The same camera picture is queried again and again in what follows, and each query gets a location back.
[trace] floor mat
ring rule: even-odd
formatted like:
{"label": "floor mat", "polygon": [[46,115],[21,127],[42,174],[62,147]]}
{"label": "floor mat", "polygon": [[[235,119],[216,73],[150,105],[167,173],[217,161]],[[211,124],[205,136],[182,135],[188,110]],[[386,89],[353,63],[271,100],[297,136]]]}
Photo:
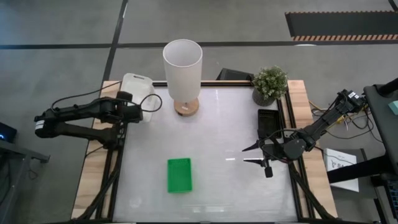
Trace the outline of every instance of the floor mat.
{"label": "floor mat", "polygon": [[396,40],[398,13],[394,11],[286,12],[293,40]]}

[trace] potted plant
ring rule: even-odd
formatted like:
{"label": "potted plant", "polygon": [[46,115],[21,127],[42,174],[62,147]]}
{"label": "potted plant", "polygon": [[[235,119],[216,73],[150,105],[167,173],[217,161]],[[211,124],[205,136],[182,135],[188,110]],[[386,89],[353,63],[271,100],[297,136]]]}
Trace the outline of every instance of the potted plant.
{"label": "potted plant", "polygon": [[287,73],[277,66],[261,68],[260,72],[254,75],[252,83],[254,102],[260,106],[269,106],[286,93]]}

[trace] lamp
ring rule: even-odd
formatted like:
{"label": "lamp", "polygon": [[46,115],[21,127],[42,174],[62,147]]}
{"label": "lamp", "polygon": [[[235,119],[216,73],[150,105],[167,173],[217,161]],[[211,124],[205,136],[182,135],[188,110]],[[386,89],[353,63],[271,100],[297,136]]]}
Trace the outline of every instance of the lamp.
{"label": "lamp", "polygon": [[191,116],[199,109],[202,56],[201,47],[192,40],[174,40],[163,49],[169,95],[181,116]]}

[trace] green block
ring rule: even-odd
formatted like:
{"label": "green block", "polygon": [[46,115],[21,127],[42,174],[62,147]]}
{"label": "green block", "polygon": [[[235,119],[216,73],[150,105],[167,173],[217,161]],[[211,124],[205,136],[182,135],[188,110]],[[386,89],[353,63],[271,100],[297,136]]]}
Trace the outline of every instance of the green block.
{"label": "green block", "polygon": [[169,159],[167,161],[167,191],[184,193],[192,191],[191,159]]}
{"label": "green block", "polygon": [[398,115],[398,100],[397,101],[393,101],[393,102],[389,103],[388,105],[391,108],[392,112],[395,115]]}

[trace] white table surface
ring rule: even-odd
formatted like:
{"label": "white table surface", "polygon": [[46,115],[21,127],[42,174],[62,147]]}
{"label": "white table surface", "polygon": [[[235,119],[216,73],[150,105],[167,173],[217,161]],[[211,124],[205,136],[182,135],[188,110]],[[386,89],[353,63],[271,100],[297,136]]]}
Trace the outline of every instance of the white table surface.
{"label": "white table surface", "polygon": [[[297,216],[286,164],[264,168],[241,152],[257,139],[260,107],[249,87],[202,87],[198,112],[181,117],[166,88],[150,123],[129,124],[114,222],[294,222]],[[167,160],[191,158],[193,190],[167,192]]]}

